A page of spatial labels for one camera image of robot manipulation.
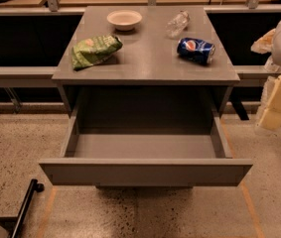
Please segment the grey cabinet desk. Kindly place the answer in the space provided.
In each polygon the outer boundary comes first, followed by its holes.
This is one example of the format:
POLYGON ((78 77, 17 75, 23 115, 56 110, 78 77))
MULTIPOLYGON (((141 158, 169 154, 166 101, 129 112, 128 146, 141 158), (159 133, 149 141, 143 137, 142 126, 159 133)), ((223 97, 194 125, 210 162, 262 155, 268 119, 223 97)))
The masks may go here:
POLYGON ((70 40, 74 46, 89 37, 113 34, 123 43, 120 51, 106 62, 75 71, 71 67, 70 51, 62 57, 53 82, 60 88, 67 108, 72 108, 72 85, 205 85, 215 86, 216 107, 221 111, 232 87, 239 82, 231 61, 222 47, 206 10, 199 6, 187 6, 191 22, 182 34, 209 41, 215 45, 210 65, 200 65, 177 55, 176 39, 166 36, 166 25, 179 6, 134 6, 142 15, 141 23, 134 31, 119 33, 107 22, 107 15, 116 6, 89 6, 70 40))

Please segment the grey top drawer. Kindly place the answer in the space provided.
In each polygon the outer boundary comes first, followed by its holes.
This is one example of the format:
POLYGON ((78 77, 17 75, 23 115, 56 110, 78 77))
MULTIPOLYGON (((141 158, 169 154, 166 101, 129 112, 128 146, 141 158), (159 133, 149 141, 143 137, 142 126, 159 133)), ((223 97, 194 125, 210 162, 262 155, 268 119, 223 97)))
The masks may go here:
POLYGON ((86 108, 40 166, 54 185, 236 186, 252 161, 231 155, 213 110, 86 108))

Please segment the green chip bag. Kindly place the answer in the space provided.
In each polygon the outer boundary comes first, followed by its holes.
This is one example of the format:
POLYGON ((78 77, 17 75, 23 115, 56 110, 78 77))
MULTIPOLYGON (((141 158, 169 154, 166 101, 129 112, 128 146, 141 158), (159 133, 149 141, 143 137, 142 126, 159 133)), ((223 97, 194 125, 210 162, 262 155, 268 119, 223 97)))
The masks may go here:
POLYGON ((71 65, 74 70, 91 67, 108 60, 122 48, 120 39, 113 35, 87 38, 71 48, 71 65))

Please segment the white bowl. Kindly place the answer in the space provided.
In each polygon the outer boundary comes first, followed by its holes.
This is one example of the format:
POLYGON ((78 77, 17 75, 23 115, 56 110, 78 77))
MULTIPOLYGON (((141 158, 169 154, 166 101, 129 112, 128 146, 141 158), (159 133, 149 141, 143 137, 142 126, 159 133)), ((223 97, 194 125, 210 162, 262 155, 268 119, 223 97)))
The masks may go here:
POLYGON ((142 21, 142 16, 133 10, 117 10, 107 15, 107 21, 118 31, 131 31, 142 21))

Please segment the blue pepsi can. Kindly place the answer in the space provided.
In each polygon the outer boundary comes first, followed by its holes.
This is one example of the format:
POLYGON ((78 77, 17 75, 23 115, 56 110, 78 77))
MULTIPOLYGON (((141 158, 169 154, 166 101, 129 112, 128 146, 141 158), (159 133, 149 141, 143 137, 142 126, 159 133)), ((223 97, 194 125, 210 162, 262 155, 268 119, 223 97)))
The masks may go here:
POLYGON ((214 44, 195 38, 182 38, 177 46, 180 57, 199 64, 210 64, 214 51, 214 44))

